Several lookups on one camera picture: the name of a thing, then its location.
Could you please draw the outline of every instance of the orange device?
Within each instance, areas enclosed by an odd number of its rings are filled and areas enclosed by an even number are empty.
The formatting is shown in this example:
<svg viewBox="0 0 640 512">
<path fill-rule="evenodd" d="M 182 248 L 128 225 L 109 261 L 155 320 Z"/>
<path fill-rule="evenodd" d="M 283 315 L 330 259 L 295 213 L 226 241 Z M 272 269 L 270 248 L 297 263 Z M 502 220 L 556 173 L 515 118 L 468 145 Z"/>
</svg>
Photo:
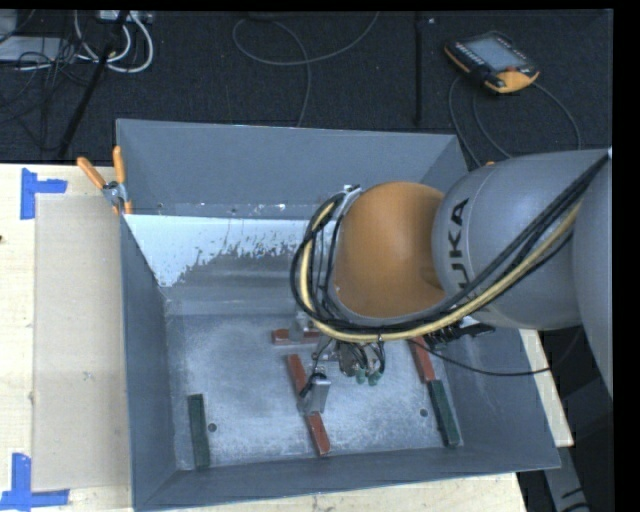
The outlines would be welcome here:
<svg viewBox="0 0 640 512">
<path fill-rule="evenodd" d="M 495 31 L 448 41 L 444 53 L 471 80 L 501 94 L 524 89 L 540 74 L 528 56 Z"/>
</svg>

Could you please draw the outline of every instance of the white cable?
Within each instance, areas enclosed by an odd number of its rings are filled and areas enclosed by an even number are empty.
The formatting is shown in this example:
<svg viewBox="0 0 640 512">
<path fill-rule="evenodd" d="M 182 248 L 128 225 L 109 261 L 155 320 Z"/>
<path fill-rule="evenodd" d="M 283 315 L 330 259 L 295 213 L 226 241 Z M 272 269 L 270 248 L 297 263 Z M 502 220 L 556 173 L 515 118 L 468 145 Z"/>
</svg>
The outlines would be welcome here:
<svg viewBox="0 0 640 512">
<path fill-rule="evenodd" d="M 76 35 L 78 36 L 80 41 L 83 41 L 82 32 L 80 30 L 80 24 L 78 23 L 78 9 L 73 10 L 73 24 L 76 29 Z M 107 63 L 116 62 L 120 59 L 123 59 L 124 57 L 127 56 L 127 54 L 129 53 L 129 50 L 131 49 L 131 34 L 129 33 L 129 29 L 123 25 L 122 30 L 124 31 L 124 35 L 127 39 L 127 44 L 125 46 L 125 49 L 122 50 L 122 52 L 119 55 L 115 55 L 114 57 L 107 59 Z M 98 56 L 98 54 L 96 54 L 86 42 L 84 41 L 82 42 L 82 47 L 87 51 L 87 53 L 89 54 L 89 57 L 87 57 L 86 55 L 80 55 L 78 53 L 77 57 L 79 59 L 90 60 L 96 63 L 100 61 L 100 57 Z"/>
<path fill-rule="evenodd" d="M 140 71 L 144 71 L 145 69 L 147 69 L 151 65 L 151 62 L 153 62 L 153 40 L 151 39 L 151 34 L 149 34 L 149 31 L 144 26 L 144 24 L 140 21 L 138 16 L 129 15 L 129 17 L 133 20 L 133 22 L 136 25 L 138 25 L 138 28 L 144 34 L 144 37 L 147 40 L 147 47 L 149 50 L 149 54 L 147 55 L 147 60 L 144 61 L 144 63 L 138 66 L 137 68 L 120 68 L 112 64 L 107 64 L 109 69 L 113 71 L 117 71 L 118 73 L 140 73 Z"/>
<path fill-rule="evenodd" d="M 39 69 L 48 69 L 52 65 L 53 65 L 53 62 L 46 62 L 46 63 L 42 63 L 42 64 L 36 64 L 35 66 L 17 67 L 15 69 L 17 69 L 18 71 L 37 71 Z"/>
<path fill-rule="evenodd" d="M 141 71 L 144 71 L 145 69 L 147 69 L 150 65 L 151 62 L 153 61 L 153 40 L 151 39 L 151 34 L 149 34 L 149 31 L 147 30 L 147 28 L 144 26 L 144 24 L 140 21 L 138 16 L 132 16 L 131 14 L 129 14 L 128 19 L 133 20 L 133 22 L 138 26 L 138 28 L 142 31 L 142 33 L 144 34 L 144 37 L 147 41 L 147 47 L 149 50 L 149 53 L 147 55 L 147 59 L 145 60 L 145 62 L 136 67 L 136 68 L 123 68 L 123 67 L 119 67 L 119 66 L 115 66 L 113 64 L 111 64 L 112 62 L 115 62 L 117 60 L 120 60 L 122 58 L 124 58 L 128 53 L 129 50 L 131 49 L 131 35 L 129 33 L 129 30 L 127 29 L 127 27 L 123 26 L 123 30 L 125 33 L 125 36 L 127 38 L 127 45 L 126 48 L 119 54 L 116 55 L 115 57 L 111 57 L 110 59 L 107 59 L 107 67 L 112 70 L 112 71 L 117 71 L 118 73 L 139 73 Z M 78 23 L 78 11 L 77 9 L 74 10 L 74 24 L 75 24 L 75 29 L 76 29 L 76 34 L 77 36 L 82 39 L 82 32 L 80 31 L 80 25 Z M 78 55 L 79 58 L 85 59 L 85 60 L 91 60 L 92 62 L 98 62 L 100 59 L 98 57 L 98 55 L 91 50 L 91 48 L 89 47 L 89 45 L 87 43 L 82 43 L 83 48 L 87 51 L 87 53 L 89 53 L 89 55 L 91 57 L 86 57 L 85 55 Z"/>
</svg>

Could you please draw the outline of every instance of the black floor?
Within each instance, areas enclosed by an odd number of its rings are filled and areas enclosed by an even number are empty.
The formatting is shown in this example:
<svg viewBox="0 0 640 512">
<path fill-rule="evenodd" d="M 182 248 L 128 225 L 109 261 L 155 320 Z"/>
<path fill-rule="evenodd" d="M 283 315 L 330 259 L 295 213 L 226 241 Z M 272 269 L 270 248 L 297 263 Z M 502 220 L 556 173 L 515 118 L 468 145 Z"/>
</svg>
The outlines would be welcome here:
<svg viewBox="0 0 640 512">
<path fill-rule="evenodd" d="M 73 11 L 31 11 L 19 10 L 16 35 L 78 42 Z M 62 155 L 63 135 L 97 66 L 77 60 L 33 72 L 0 63 L 1 161 L 70 163 L 85 155 L 108 165 L 117 118 L 457 132 L 470 169 L 507 154 L 612 143 L 612 10 L 255 14 L 155 11 L 148 25 L 151 66 L 134 74 L 106 70 Z M 99 51 L 111 25 L 96 22 L 93 10 L 79 11 L 78 22 L 84 41 Z M 123 67 L 138 66 L 148 55 L 143 34 L 129 26 L 133 47 L 118 62 Z M 464 79 L 454 82 L 460 75 L 442 51 L 444 42 L 489 30 L 511 37 L 536 62 L 540 87 L 497 96 Z M 261 63 L 238 46 L 284 62 L 314 60 L 356 40 L 309 65 Z M 118 48 L 122 43 L 118 37 Z M 545 336 L 547 354 L 561 357 L 572 335 Z M 563 398 L 599 378 L 584 340 L 557 366 Z M 572 450 L 591 510 L 613 510 L 611 418 L 577 432 Z M 520 475 L 536 512 L 553 510 L 542 476 Z"/>
</svg>

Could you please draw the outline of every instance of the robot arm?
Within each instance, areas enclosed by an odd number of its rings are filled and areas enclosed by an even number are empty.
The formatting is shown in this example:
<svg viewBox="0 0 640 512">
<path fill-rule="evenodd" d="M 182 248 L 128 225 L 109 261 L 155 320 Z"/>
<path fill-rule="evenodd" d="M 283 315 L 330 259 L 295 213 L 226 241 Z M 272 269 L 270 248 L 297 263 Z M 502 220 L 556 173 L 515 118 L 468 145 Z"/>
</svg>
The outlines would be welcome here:
<svg viewBox="0 0 640 512">
<path fill-rule="evenodd" d="M 610 375 L 610 155 L 513 158 L 473 171 L 446 195 L 416 183 L 372 187 L 334 219 L 326 285 L 314 290 L 314 233 L 339 204 L 312 220 L 292 269 L 300 263 L 292 279 L 300 306 L 328 336 L 406 339 L 469 316 L 537 330 L 583 323 L 605 347 L 594 352 Z"/>
</svg>

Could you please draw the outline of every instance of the wooden table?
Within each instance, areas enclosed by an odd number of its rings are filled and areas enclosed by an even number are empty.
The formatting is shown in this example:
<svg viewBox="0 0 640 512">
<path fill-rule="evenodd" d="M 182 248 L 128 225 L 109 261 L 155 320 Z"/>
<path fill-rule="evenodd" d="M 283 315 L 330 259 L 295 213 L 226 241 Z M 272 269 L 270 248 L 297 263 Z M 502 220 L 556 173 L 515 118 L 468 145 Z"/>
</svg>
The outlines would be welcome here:
<svg viewBox="0 0 640 512">
<path fill-rule="evenodd" d="M 37 195 L 31 220 L 19 214 L 23 167 L 39 180 L 68 182 L 64 194 Z M 113 168 L 99 171 L 114 178 Z M 51 509 L 130 510 L 117 218 L 75 166 L 0 164 L 0 197 L 0 491 L 10 479 L 11 454 L 19 452 L 33 459 L 33 490 L 71 488 L 69 505 Z M 522 335 L 532 367 L 546 366 L 537 333 Z M 572 445 L 551 374 L 535 378 L 556 444 Z M 203 510 L 525 506 L 516 475 L 502 474 Z"/>
</svg>

